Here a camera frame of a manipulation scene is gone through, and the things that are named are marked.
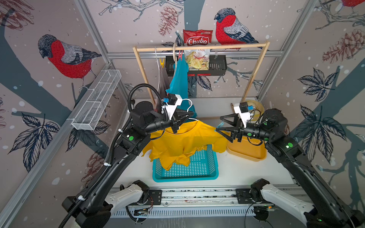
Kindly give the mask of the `yellow t-shirt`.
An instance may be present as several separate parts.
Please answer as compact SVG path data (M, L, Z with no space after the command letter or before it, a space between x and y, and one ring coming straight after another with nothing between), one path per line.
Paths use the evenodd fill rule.
M168 171L173 164L189 166L190 157L197 151L207 150L209 145L214 152L224 153L227 142L216 128L192 121L182 124L175 134L170 127L152 133L151 142L143 149L143 154L150 151L150 160L159 160Z

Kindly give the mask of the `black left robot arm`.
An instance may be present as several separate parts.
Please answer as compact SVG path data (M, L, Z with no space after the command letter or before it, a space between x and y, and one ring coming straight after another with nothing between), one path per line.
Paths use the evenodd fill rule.
M161 109L156 111L149 101L132 106L132 96L139 88L147 87L157 96ZM127 97L129 118L113 139L107 158L92 181L77 196L67 197L63 208L67 215L59 227L65 227L71 217L81 228L102 228L119 208L148 199L149 187L142 181L135 181L128 188L120 190L107 199L110 190L124 170L134 161L152 140L151 133L171 128L177 133L179 127L193 112L179 109L182 97L168 93L162 98L150 84L138 84Z

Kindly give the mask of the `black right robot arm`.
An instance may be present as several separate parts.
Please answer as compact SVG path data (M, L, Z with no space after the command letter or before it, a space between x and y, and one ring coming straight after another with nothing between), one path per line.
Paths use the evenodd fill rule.
M286 168L309 196L306 203L259 179L251 185L250 194L254 202L270 202L300 220L308 228L358 228L365 223L361 211L346 205L322 179L297 142L284 134L287 119L274 108L263 114L263 123L254 124L244 114L226 115L220 119L230 127L216 131L229 142L242 138L258 139L278 163Z

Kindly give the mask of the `white wire hanger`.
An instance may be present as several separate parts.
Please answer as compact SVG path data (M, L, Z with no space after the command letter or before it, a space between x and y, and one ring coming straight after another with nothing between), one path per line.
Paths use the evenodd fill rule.
M188 122L191 122L191 121L197 119L197 113L196 113L195 107L192 104L192 101L190 99L188 99L188 98L183 99L181 105L179 105L178 108L181 110L184 110L184 111L194 113L193 116L188 119Z

